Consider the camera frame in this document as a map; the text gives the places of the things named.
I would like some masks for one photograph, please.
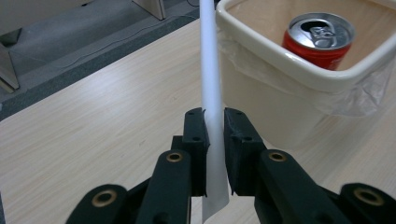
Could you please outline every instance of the bin rim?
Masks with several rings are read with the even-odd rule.
[[[328,92],[348,90],[379,66],[387,63],[388,59],[393,58],[389,56],[396,52],[396,34],[393,34],[377,49],[347,70],[323,69],[282,48],[227,12],[228,8],[243,1],[245,0],[221,0],[218,3],[216,10],[218,27],[230,34],[243,47],[311,89]]]

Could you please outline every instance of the wooden table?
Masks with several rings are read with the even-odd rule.
[[[201,104],[199,55],[196,21],[0,122],[7,223],[64,223],[91,189],[150,177]],[[373,117],[324,120],[320,138],[290,151],[320,185],[358,181],[396,197],[394,79]],[[201,223],[200,199],[191,223]],[[207,223],[259,221],[253,199],[233,196]]]

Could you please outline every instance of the trash bin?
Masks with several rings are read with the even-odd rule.
[[[281,47],[289,22],[326,12],[355,27],[336,71]],[[378,109],[396,61],[396,9],[369,0],[222,0],[217,6],[224,103],[247,113],[260,135],[293,148],[327,116]]]

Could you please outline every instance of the can pull tab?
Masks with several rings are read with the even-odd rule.
[[[334,27],[324,21],[309,21],[301,25],[301,29],[310,34],[314,46],[319,49],[330,49],[337,44]]]

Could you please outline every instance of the aluminum can top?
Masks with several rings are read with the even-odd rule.
[[[341,49],[348,46],[355,37],[355,29],[347,20],[322,12],[294,18],[288,32],[297,43],[317,50]]]

